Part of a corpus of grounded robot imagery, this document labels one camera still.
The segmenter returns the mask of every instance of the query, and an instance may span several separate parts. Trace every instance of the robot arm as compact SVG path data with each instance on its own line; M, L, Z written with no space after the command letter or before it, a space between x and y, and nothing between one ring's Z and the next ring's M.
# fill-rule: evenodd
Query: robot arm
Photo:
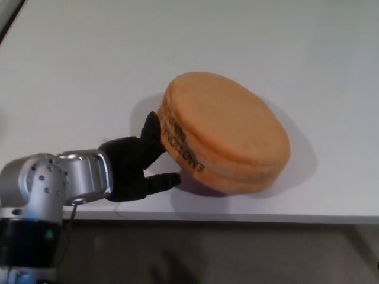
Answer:
M0 284L55 283L65 205L132 201L179 185L178 173L144 176L164 152L151 112L140 138L9 162L0 173Z

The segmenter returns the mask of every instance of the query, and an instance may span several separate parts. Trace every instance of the cable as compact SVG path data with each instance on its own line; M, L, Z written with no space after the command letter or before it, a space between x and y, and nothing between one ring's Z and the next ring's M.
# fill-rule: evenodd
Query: cable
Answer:
M7 282L6 282L6 284L9 283L9 278L11 277L11 271L12 271L12 269L13 269L13 266L10 266L9 270L8 270L8 274L7 274Z
M74 205L73 210L72 210L72 213L71 213L70 220L68 221L67 226L66 226L66 228L65 228L65 231L66 231L66 233L68 234L67 244L66 244L65 249L63 250L62 256L60 257L60 259L59 259L57 265L55 265L55 267L58 267L58 266L61 264L62 260L65 258L65 255L66 255L66 253L67 253L67 251L68 251L68 249L69 249L70 242L71 242L71 228L72 228L72 225L73 225L73 220L74 220L74 218L75 218L75 215L76 215L76 209L77 209L77 208L78 208L78 206L77 206L77 205Z

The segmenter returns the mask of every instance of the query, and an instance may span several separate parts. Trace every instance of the round orange pillow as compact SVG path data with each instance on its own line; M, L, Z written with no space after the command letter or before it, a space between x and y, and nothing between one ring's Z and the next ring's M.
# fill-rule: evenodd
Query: round orange pillow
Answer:
M169 155L194 179L226 194L270 187L290 158L288 135L274 113L221 75L177 76L157 114Z

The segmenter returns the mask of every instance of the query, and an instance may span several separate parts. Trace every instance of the orange cushion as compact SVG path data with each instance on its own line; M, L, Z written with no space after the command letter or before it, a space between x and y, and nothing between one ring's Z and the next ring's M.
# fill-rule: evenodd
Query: orange cushion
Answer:
M220 192L262 191L290 158L288 135L273 112L224 76L177 76L157 113L169 155L193 178Z

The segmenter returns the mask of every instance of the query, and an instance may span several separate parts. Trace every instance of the macaron-shaped cushion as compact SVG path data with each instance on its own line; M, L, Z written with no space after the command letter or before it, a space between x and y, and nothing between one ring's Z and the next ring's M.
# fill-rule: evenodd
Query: macaron-shaped cushion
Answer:
M290 158L288 135L274 113L225 76L177 76L157 114L169 155L194 179L226 194L270 187Z

